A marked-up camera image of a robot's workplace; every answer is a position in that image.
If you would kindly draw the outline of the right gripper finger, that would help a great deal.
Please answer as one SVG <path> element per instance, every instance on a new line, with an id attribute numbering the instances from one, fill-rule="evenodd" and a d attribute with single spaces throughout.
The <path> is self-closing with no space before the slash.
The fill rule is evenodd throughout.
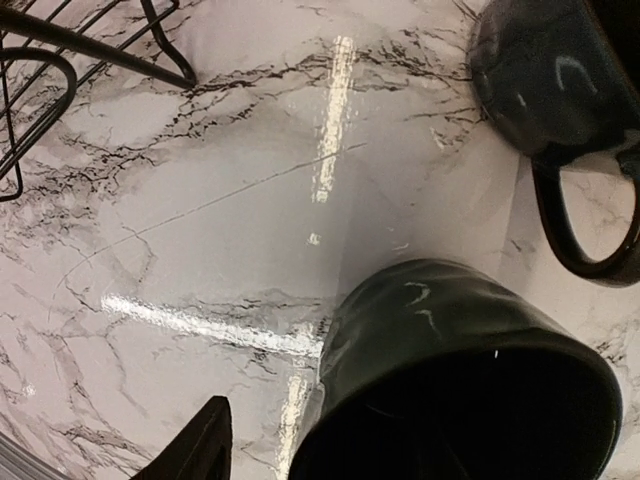
<path id="1" fill-rule="evenodd" d="M 232 416 L 227 397 L 213 396 L 134 479 L 229 480 Z"/>

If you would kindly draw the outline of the dark green mug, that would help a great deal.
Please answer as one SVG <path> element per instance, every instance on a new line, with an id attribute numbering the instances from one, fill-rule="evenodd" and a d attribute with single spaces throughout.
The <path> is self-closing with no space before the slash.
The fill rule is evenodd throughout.
<path id="1" fill-rule="evenodd" d="M 481 272 L 407 261 L 336 309 L 292 479 L 597 479 L 622 423 L 593 349 Z"/>

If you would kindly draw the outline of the black wire dish rack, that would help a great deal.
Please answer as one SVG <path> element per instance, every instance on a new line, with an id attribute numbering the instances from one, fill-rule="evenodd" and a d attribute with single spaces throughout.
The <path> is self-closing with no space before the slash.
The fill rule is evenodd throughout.
<path id="1" fill-rule="evenodd" d="M 1 126 L 7 132 L 8 148 L 1 157 L 1 176 L 12 173 L 15 190 L 3 193 L 3 203 L 18 199 L 24 190 L 20 160 L 53 127 L 72 104 L 77 90 L 92 76 L 108 65 L 136 72 L 182 89 L 197 84 L 196 73 L 186 58 L 166 36 L 162 21 L 180 8 L 178 1 L 170 1 L 158 12 L 151 1 L 140 3 L 145 23 L 120 45 L 110 46 L 85 33 L 106 17 L 120 3 L 109 1 L 97 8 L 78 29 L 55 23 L 70 6 L 61 2 L 47 17 L 30 13 L 33 1 L 3 1 L 1 3 L 1 37 L 19 36 L 24 42 L 18 46 L 1 46 Z M 146 33 L 150 33 L 160 51 L 177 67 L 176 73 L 132 55 L 126 49 Z M 62 75 L 62 95 L 18 137 L 14 130 L 14 105 L 49 69 Z"/>

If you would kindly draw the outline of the navy blue mug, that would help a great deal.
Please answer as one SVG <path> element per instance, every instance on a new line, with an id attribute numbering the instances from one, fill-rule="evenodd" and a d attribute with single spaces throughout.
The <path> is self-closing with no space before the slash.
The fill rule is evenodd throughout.
<path id="1" fill-rule="evenodd" d="M 610 154 L 639 179 L 639 5 L 491 1 L 467 53 L 475 95 L 498 133 L 529 158 L 541 223 L 572 274 L 610 287 L 639 280 L 639 222 L 616 250 L 589 257 L 570 223 L 561 172 Z"/>

